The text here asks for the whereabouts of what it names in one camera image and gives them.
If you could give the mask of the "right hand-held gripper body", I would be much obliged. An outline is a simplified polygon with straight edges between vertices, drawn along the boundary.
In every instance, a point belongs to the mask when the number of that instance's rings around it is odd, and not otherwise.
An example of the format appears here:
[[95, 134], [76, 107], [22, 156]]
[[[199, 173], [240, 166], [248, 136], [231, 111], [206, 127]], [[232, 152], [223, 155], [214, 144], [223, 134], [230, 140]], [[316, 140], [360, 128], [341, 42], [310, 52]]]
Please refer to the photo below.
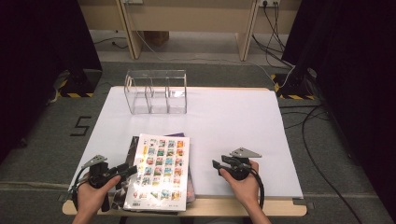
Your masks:
[[231, 175], [236, 180], [243, 180], [253, 171], [250, 165], [250, 158], [260, 158], [262, 155], [240, 147], [230, 153]]

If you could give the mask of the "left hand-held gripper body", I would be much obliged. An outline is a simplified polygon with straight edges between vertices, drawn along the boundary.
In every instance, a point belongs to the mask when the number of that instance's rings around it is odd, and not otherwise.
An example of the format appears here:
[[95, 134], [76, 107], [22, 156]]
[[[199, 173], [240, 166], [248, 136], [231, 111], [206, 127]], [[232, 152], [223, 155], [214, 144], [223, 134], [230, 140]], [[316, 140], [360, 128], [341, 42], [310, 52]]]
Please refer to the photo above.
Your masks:
[[82, 168], [88, 168], [90, 176], [88, 181], [96, 189], [105, 185], [112, 177], [117, 174], [118, 168], [108, 168], [106, 157], [96, 155], [82, 165]]

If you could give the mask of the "black and red magazine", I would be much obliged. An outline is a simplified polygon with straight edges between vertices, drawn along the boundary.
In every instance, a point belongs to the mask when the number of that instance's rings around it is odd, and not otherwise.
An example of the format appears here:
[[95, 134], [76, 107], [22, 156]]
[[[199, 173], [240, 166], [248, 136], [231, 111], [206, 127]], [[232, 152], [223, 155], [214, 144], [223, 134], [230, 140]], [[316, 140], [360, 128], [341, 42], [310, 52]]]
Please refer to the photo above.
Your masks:
[[[134, 166], [134, 158], [135, 158], [135, 153], [136, 153], [136, 150], [137, 150], [138, 141], [139, 141], [139, 137], [138, 136], [134, 136], [132, 138], [132, 141], [131, 141], [131, 144], [129, 146], [129, 150], [128, 150], [128, 153], [127, 153], [127, 157], [126, 157], [125, 163], [123, 163], [123, 164], [128, 164], [129, 166]], [[123, 208], [124, 202], [125, 202], [125, 198], [126, 198], [126, 194], [127, 194], [127, 190], [120, 189], [120, 190], [116, 190], [115, 191], [114, 197], [113, 197], [113, 202], [111, 204], [111, 208], [112, 209], [121, 210]]]

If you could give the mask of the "white book with picture grid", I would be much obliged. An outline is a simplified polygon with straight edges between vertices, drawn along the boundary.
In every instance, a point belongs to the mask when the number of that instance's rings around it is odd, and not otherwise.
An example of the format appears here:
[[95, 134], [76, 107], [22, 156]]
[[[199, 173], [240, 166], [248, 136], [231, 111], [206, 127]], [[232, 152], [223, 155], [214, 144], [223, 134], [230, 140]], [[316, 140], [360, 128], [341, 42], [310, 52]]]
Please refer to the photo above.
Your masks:
[[189, 137], [140, 134], [123, 209], [185, 211], [189, 159]]

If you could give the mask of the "magazine with purple back cover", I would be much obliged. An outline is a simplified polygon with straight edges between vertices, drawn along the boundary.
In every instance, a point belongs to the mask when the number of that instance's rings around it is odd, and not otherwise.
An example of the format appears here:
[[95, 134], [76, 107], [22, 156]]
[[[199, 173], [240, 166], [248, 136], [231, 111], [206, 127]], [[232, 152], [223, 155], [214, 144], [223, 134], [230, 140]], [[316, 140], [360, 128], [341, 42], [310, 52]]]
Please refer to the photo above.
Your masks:
[[[184, 133], [172, 133], [168, 134], [166, 136], [175, 136], [175, 137], [185, 137]], [[195, 201], [195, 191], [194, 191], [194, 186], [193, 186], [193, 181], [191, 178], [191, 169], [189, 166], [188, 170], [188, 182], [187, 182], [187, 204], [192, 203]]]

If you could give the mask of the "clear acrylic book rack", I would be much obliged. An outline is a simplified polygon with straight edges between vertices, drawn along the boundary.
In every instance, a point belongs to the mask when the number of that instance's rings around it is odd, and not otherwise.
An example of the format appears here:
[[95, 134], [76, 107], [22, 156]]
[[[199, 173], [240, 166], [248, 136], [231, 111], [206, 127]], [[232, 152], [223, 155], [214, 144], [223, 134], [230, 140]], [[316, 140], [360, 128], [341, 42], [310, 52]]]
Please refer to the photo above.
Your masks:
[[124, 95], [133, 115], [186, 114], [186, 71], [129, 70]]

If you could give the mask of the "person's right hand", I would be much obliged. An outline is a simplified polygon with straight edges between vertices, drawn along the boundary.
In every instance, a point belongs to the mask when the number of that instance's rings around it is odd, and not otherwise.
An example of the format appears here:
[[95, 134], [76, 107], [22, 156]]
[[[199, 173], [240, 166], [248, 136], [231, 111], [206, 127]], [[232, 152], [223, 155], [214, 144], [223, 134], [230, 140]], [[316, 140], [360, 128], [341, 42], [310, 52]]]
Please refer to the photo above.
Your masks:
[[228, 182], [236, 199], [246, 208], [260, 208], [259, 184], [253, 175], [243, 180], [234, 179], [226, 170], [220, 169], [221, 176]]

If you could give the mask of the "person's left hand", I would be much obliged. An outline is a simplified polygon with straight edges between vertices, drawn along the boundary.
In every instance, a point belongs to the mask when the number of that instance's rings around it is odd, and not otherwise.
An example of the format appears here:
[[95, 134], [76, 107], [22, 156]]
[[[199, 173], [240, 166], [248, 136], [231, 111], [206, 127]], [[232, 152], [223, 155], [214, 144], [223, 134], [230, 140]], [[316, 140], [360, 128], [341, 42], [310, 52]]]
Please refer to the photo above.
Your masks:
[[108, 192], [120, 182], [120, 176], [112, 177], [99, 189], [92, 187], [89, 183], [78, 186], [78, 214], [85, 217], [97, 214], [105, 200]]

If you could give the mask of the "black stand base striped tape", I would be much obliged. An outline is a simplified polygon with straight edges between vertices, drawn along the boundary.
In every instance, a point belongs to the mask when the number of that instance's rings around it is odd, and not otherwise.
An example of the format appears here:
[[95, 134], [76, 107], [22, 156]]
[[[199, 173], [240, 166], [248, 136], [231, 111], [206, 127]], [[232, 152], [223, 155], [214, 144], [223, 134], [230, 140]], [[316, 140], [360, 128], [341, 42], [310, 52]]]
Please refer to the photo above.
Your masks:
[[68, 98], [93, 97], [101, 76], [102, 71], [95, 69], [83, 69], [76, 74], [70, 73], [61, 83], [58, 94]]
[[314, 100], [311, 83], [305, 76], [295, 76], [293, 70], [286, 74], [271, 75], [275, 93], [278, 98], [292, 100]]

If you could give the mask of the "pale cloth strip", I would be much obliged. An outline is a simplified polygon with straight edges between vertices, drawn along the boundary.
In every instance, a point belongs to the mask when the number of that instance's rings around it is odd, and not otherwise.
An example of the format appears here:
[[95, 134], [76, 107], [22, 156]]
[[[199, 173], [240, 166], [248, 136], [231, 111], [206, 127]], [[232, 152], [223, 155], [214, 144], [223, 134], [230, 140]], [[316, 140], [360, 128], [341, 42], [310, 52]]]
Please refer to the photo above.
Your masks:
[[52, 89], [47, 101], [47, 105], [54, 104], [58, 100], [59, 89], [62, 83], [69, 77], [70, 73], [68, 70], [62, 71], [62, 73], [56, 78], [52, 85]]

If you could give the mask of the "black curtain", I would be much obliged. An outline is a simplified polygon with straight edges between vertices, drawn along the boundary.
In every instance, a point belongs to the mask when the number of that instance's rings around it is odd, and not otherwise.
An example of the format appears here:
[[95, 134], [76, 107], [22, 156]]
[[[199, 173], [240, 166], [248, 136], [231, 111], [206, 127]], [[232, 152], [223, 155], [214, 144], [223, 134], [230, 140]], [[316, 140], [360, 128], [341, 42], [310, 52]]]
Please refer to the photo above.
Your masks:
[[0, 0], [0, 163], [63, 71], [101, 68], [78, 0]]
[[396, 224], [396, 0], [301, 0], [283, 55], [316, 83]]

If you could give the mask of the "beige desk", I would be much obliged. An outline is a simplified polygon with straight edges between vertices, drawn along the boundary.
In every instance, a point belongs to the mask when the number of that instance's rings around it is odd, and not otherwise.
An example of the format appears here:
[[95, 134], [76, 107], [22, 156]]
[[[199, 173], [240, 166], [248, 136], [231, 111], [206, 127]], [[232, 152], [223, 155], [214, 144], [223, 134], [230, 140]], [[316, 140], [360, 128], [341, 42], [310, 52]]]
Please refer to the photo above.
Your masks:
[[278, 7], [261, 9], [259, 0], [78, 0], [91, 30], [120, 30], [126, 34], [132, 59], [140, 57], [143, 31], [231, 33], [239, 59], [248, 58], [250, 39], [270, 34], [276, 24], [282, 35], [293, 25], [302, 0], [280, 0]]

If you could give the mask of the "grey table bracket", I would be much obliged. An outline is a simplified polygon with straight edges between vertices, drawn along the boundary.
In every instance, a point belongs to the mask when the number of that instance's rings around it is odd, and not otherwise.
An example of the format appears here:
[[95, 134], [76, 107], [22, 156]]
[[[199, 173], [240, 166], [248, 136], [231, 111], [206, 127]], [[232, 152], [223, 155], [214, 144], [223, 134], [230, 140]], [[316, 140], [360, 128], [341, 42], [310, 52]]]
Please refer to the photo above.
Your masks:
[[76, 193], [64, 193], [58, 197], [58, 201], [60, 203], [65, 203], [68, 200], [76, 202], [78, 200], [77, 194]]
[[296, 199], [294, 198], [293, 200], [294, 205], [304, 205], [308, 210], [314, 209], [315, 205], [313, 202], [309, 202], [306, 199]]

